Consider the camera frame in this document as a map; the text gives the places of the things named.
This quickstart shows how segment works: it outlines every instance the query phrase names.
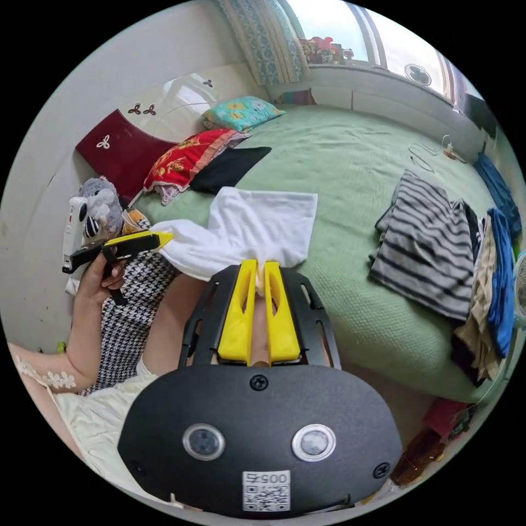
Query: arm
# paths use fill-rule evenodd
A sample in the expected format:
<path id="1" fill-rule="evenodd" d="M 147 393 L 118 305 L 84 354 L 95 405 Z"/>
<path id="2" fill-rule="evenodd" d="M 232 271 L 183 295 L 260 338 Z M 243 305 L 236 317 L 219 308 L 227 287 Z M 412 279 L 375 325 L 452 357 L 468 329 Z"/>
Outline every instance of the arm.
<path id="1" fill-rule="evenodd" d="M 95 383 L 100 362 L 102 307 L 85 305 L 81 298 L 73 307 L 73 324 L 67 353 L 44 355 L 9 344 L 19 372 L 48 385 L 54 393 L 77 393 Z"/>
<path id="2" fill-rule="evenodd" d="M 9 351 L 20 373 L 32 376 L 55 393 L 76 393 L 93 385 L 100 363 L 102 303 L 109 296 L 108 288 L 122 284 L 122 267 L 102 280 L 105 265 L 100 255 L 82 277 L 73 305 L 73 323 L 67 352 L 44 355 L 9 344 Z"/>

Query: black cloth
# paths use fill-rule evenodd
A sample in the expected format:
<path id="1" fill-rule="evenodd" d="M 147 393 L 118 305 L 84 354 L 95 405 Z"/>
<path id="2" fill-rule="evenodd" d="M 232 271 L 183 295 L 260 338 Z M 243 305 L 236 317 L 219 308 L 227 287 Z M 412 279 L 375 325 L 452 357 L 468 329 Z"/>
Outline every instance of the black cloth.
<path id="1" fill-rule="evenodd" d="M 224 186 L 236 186 L 271 150 L 268 146 L 227 148 L 192 179 L 190 188 L 217 195 Z"/>
<path id="2" fill-rule="evenodd" d="M 466 213 L 467 224 L 470 227 L 471 250 L 473 252 L 473 263 L 475 263 L 478 250 L 481 247 L 481 241 L 478 239 L 478 216 L 465 201 L 464 212 Z"/>
<path id="3" fill-rule="evenodd" d="M 475 387 L 480 387 L 484 383 L 484 378 L 478 380 L 478 370 L 471 367 L 474 356 L 467 348 L 466 344 L 454 334 L 451 337 L 451 360 L 458 365 L 465 375 L 471 380 Z"/>

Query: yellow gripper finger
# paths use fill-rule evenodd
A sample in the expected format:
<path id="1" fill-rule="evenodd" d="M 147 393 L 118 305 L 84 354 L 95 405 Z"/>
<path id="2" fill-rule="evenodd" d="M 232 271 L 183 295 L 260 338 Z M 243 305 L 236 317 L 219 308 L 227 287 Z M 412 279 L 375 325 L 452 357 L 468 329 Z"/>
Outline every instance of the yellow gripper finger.
<path id="1" fill-rule="evenodd" d="M 108 246 L 118 245 L 127 241 L 134 241 L 136 239 L 140 240 L 144 237 L 151 237 L 152 235 L 157 236 L 159 239 L 158 249 L 163 248 L 163 246 L 165 246 L 169 241 L 171 241 L 174 238 L 174 235 L 171 232 L 151 232 L 150 230 L 143 230 L 142 232 L 136 232 L 133 234 L 128 234 L 127 236 L 120 236 L 114 239 L 110 239 L 105 244 Z"/>
<path id="2" fill-rule="evenodd" d="M 265 263 L 265 306 L 269 364 L 297 360 L 300 357 L 300 345 L 279 264 L 275 261 Z"/>
<path id="3" fill-rule="evenodd" d="M 250 365 L 256 271 L 256 260 L 241 263 L 219 342 L 218 354 L 223 360 Z"/>

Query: striped shirt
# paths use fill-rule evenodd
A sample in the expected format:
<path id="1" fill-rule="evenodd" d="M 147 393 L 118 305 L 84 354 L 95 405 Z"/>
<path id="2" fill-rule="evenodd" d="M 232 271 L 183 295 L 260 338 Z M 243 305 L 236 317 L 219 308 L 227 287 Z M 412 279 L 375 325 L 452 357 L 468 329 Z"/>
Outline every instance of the striped shirt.
<path id="1" fill-rule="evenodd" d="M 375 225 L 370 256 L 377 282 L 452 319 L 465 321 L 473 286 L 473 252 L 463 201 L 406 170 Z"/>

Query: screw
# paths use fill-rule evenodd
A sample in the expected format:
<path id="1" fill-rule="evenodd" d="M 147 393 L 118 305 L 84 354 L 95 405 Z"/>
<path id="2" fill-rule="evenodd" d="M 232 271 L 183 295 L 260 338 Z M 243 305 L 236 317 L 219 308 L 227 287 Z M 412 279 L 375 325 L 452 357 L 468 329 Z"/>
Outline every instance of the screw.
<path id="1" fill-rule="evenodd" d="M 138 475 L 144 476 L 146 474 L 146 470 L 138 462 L 133 462 L 133 469 Z"/>
<path id="2" fill-rule="evenodd" d="M 373 471 L 373 477 L 374 478 L 383 478 L 389 473 L 389 470 L 391 469 L 391 464 L 389 462 L 382 462 L 376 468 L 374 468 Z"/>
<path id="3" fill-rule="evenodd" d="M 263 391 L 267 386 L 268 380 L 262 374 L 256 374 L 250 379 L 250 387 L 254 391 Z"/>

